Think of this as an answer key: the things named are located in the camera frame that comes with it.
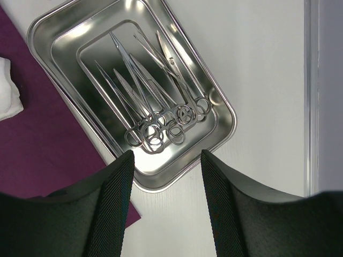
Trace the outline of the purple cloth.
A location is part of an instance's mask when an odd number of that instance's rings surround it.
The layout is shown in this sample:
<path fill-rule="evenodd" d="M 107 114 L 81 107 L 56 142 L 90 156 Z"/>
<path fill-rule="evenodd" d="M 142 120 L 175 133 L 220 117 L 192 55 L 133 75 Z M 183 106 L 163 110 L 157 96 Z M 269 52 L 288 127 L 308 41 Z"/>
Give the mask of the purple cloth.
<path fill-rule="evenodd" d="M 1 57 L 24 107 L 1 120 L 1 192 L 46 196 L 107 167 L 5 11 Z"/>

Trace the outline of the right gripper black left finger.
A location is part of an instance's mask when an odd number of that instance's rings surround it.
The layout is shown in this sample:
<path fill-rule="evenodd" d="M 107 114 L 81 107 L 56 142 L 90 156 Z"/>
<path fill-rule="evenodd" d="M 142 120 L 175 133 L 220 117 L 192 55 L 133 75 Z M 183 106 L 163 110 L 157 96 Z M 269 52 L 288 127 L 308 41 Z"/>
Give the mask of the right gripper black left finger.
<path fill-rule="evenodd" d="M 1 194 L 1 256 L 120 256 L 133 175 L 129 150 L 46 197 Z"/>

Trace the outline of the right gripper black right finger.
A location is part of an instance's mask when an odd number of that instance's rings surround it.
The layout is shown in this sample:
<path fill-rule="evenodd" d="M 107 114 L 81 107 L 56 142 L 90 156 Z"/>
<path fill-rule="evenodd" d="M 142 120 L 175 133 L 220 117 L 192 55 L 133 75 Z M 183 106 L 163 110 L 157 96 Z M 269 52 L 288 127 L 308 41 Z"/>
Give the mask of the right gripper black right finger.
<path fill-rule="evenodd" d="M 201 168 L 217 256 L 342 256 L 342 191 L 278 191 L 208 150 Z"/>

